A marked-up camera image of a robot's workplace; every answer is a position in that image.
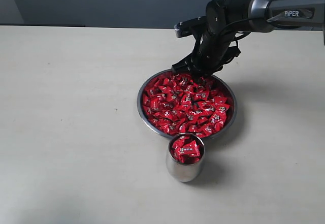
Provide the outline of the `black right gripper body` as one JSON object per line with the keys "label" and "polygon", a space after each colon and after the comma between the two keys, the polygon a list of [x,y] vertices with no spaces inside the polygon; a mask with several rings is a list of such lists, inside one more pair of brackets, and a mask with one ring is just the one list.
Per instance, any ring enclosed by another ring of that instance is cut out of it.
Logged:
{"label": "black right gripper body", "polygon": [[221,71],[223,66],[230,63],[240,55],[241,51],[235,46],[215,46],[208,51],[200,51],[199,48],[193,50],[187,65],[187,70],[196,76],[210,76]]}

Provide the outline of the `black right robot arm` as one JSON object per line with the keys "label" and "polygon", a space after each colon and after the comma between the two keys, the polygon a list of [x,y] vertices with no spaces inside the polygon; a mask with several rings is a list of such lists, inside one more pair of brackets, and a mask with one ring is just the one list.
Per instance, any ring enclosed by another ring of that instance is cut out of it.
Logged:
{"label": "black right robot arm", "polygon": [[324,29],[324,0],[212,0],[205,16],[175,25],[178,38],[193,36],[192,52],[171,66],[174,74],[210,76],[239,56],[238,41],[274,29]]}

